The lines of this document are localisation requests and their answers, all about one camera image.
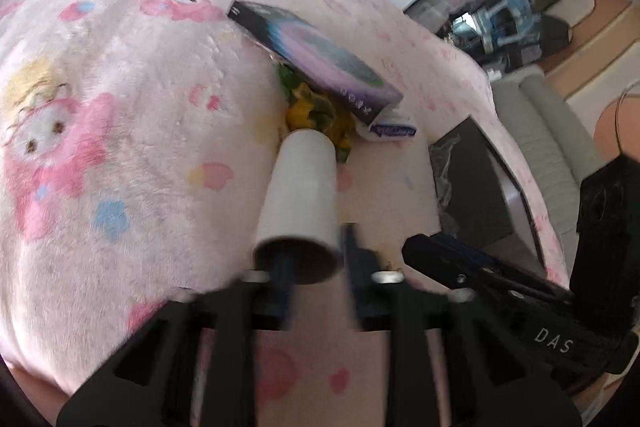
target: white cardboard tube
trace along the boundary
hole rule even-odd
[[[330,277],[340,264],[334,144],[311,129],[282,143],[258,220],[254,257],[268,264],[278,252],[298,260],[298,282]]]

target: cartoon eye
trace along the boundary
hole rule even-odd
[[[61,121],[54,122],[53,129],[51,129],[53,134],[62,134],[65,132],[65,124]]]

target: wire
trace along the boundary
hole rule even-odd
[[[616,131],[616,144],[618,144],[618,152],[620,152],[620,154],[624,154],[622,150],[622,142],[620,141],[620,106],[622,105],[622,102],[624,102],[626,96],[629,94],[629,91],[631,91],[638,84],[640,84],[640,78],[638,78],[637,80],[634,80],[631,84],[626,86],[622,94],[620,94],[620,97],[618,98],[618,103],[616,104],[614,127]]]

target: white lettering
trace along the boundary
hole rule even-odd
[[[564,347],[560,349],[560,353],[566,353],[569,349],[571,349],[571,344],[573,343],[574,341],[571,340],[564,341]]]
[[[537,334],[535,341],[536,342],[542,342],[543,340],[546,339],[546,336],[549,334],[549,330],[547,330],[546,328],[542,328],[540,330],[540,333]]]
[[[551,342],[546,344],[546,347],[552,346],[554,349],[556,349],[556,346],[558,345],[559,340],[560,340],[560,335],[554,336]]]

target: white cylinder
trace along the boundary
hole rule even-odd
[[[298,283],[330,277],[340,264],[334,144],[311,129],[282,143],[258,220],[254,257],[268,266],[278,253],[298,261]]]

